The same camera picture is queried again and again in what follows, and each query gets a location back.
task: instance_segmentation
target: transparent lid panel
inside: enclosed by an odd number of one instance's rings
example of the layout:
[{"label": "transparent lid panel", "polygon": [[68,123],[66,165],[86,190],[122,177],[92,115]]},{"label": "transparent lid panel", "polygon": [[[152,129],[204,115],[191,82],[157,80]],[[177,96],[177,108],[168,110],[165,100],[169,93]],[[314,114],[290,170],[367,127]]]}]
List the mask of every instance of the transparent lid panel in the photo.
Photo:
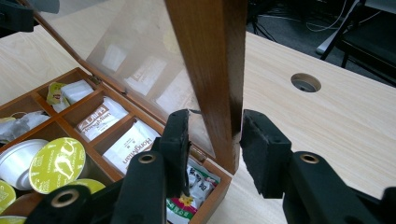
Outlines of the transparent lid panel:
[{"label": "transparent lid panel", "polygon": [[[44,2],[29,1],[82,60],[164,120],[179,109],[200,110],[163,0]],[[191,112],[189,129],[193,143],[215,158],[201,115]]]}]

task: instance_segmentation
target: wooden tabletop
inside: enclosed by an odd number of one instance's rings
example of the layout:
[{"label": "wooden tabletop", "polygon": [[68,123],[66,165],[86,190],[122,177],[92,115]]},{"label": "wooden tabletop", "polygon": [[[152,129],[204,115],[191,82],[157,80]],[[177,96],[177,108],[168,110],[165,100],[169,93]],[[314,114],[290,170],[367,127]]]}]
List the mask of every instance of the wooden tabletop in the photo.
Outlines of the wooden tabletop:
[{"label": "wooden tabletop", "polygon": [[[0,39],[0,105],[77,66],[40,26]],[[297,73],[321,89],[296,89]],[[247,34],[244,108],[268,116],[294,151],[324,157],[350,187],[380,198],[396,186],[396,89]],[[281,200],[264,200],[240,160],[209,223],[286,223]]]}]

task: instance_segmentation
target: black chair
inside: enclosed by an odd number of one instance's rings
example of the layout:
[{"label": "black chair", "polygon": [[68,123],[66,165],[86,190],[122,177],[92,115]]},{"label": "black chair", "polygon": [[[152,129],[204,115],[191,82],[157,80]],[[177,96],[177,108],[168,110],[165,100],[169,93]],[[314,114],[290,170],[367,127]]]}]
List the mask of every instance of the black chair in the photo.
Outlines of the black chair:
[{"label": "black chair", "polygon": [[378,10],[368,21],[367,10],[373,10],[360,1],[346,17],[321,60],[326,60],[334,46],[345,53],[341,64],[345,68],[352,60],[396,86],[396,15]]}]

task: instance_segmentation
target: open wooden box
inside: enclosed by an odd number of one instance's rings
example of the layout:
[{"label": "open wooden box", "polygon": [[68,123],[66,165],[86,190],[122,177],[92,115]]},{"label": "open wooden box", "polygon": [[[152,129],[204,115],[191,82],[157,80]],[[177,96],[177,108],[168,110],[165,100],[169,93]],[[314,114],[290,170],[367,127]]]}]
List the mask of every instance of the open wooden box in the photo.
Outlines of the open wooden box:
[{"label": "open wooden box", "polygon": [[[46,102],[49,82],[2,105],[0,117],[45,110],[50,119],[0,151],[28,139],[70,136],[86,149],[93,166],[89,177],[108,185],[122,176],[102,155],[135,119],[162,133],[173,111],[200,110],[201,121],[196,123],[205,125],[196,125],[191,156],[221,178],[191,220],[204,223],[230,186],[227,172],[234,174],[238,168],[247,2],[165,2],[61,0],[59,10],[48,7],[52,11],[48,13],[34,1],[23,1],[38,8],[36,19],[89,71],[76,68],[51,82],[84,79],[94,92],[57,113]],[[86,141],[75,127],[104,96],[119,102],[129,114]]]}]

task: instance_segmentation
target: green lid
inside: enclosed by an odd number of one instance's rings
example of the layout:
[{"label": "green lid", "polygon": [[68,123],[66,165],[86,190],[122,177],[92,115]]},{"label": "green lid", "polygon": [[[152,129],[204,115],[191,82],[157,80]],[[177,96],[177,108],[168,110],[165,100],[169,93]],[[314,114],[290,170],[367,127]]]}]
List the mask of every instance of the green lid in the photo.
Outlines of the green lid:
[{"label": "green lid", "polygon": [[88,187],[88,189],[91,191],[91,194],[94,194],[95,192],[105,188],[104,184],[93,179],[78,179],[71,182],[69,185],[82,185]]},{"label": "green lid", "polygon": [[76,180],[84,165],[84,146],[74,138],[58,138],[46,144],[33,158],[30,184],[37,192],[48,194]]},{"label": "green lid", "polygon": [[0,224],[22,224],[26,220],[26,217],[0,217]]},{"label": "green lid", "polygon": [[0,214],[6,210],[17,199],[14,188],[8,183],[0,180]]}]

